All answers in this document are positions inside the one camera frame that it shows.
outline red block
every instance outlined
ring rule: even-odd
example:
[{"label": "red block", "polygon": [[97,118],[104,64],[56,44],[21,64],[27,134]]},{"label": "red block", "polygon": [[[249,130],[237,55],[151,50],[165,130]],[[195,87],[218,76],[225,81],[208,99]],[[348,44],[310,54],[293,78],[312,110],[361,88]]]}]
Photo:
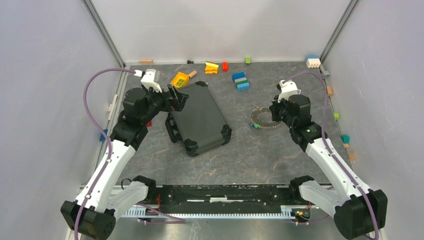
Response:
[{"label": "red block", "polygon": [[224,72],[228,71],[228,63],[226,61],[223,61],[222,62],[222,70]]}]

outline blue block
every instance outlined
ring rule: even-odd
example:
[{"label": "blue block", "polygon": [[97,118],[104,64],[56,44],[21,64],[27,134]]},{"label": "blue block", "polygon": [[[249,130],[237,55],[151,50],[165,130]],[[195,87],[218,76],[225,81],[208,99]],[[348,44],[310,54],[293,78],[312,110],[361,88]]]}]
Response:
[{"label": "blue block", "polygon": [[234,73],[232,75],[232,81],[234,82],[236,79],[241,79],[241,78],[245,78],[246,75],[244,72],[239,72],[239,73]]},{"label": "blue block", "polygon": [[[105,134],[108,134],[108,129],[106,128],[106,129],[104,129],[103,130],[103,132],[105,133]],[[103,134],[100,134],[100,142],[104,142],[106,140],[106,138],[103,136]]]},{"label": "blue block", "polygon": [[239,84],[236,87],[237,87],[237,91],[241,92],[241,91],[244,91],[244,90],[248,90],[251,87],[251,85],[248,82],[246,82],[246,83],[243,83],[243,84]]},{"label": "blue block", "polygon": [[346,134],[342,134],[340,137],[341,137],[341,140],[343,141],[343,144],[348,144],[349,141],[351,140],[351,138]]},{"label": "blue block", "polygon": [[314,55],[309,55],[306,57],[306,59],[319,59],[320,56],[314,56]]}]

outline gray floor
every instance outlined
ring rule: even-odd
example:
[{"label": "gray floor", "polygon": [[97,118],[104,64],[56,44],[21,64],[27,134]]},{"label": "gray floor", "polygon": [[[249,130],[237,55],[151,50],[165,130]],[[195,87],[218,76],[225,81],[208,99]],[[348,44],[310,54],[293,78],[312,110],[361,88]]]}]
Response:
[{"label": "gray floor", "polygon": [[[275,129],[250,127],[250,116],[257,107],[269,107],[278,94],[276,84],[298,72],[308,70],[304,62],[258,62],[252,64],[230,63],[228,72],[204,74],[204,64],[172,64],[131,66],[132,70],[154,68],[161,72],[162,88],[178,72],[198,74],[190,82],[208,83],[210,92],[232,128],[231,141],[196,157],[189,157],[182,142],[172,143],[165,128],[166,113],[161,112],[152,121],[149,133],[134,157],[119,177],[142,175],[155,179],[158,184],[288,184],[294,177],[310,175],[320,183],[328,179],[318,165],[291,140],[285,125]],[[231,76],[245,72],[250,89],[237,92]],[[313,76],[294,79],[302,94],[311,100],[312,120],[321,124],[324,109],[324,91]],[[125,91],[140,87],[140,81],[130,74]],[[327,112],[325,130],[339,154],[347,159],[340,139],[340,130]]]}]

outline circular metal gear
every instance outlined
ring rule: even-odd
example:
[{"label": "circular metal gear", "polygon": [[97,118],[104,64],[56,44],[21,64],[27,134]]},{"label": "circular metal gear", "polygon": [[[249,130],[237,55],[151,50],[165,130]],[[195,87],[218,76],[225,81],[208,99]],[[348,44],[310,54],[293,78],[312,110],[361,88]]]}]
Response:
[{"label": "circular metal gear", "polygon": [[271,121],[271,122],[264,122],[259,120],[258,116],[263,113],[271,113],[271,110],[269,110],[266,107],[255,109],[251,116],[250,116],[250,122],[252,123],[252,127],[257,129],[273,129],[278,127],[282,121]]}]

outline black hard case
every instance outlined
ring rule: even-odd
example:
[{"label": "black hard case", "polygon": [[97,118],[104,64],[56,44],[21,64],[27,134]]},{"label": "black hard case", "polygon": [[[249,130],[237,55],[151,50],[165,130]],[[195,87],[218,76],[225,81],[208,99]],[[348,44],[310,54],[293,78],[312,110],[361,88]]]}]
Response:
[{"label": "black hard case", "polygon": [[173,143],[183,141],[190,157],[227,144],[231,128],[224,119],[208,85],[197,81],[178,89],[188,95],[182,111],[168,113],[165,121]]}]

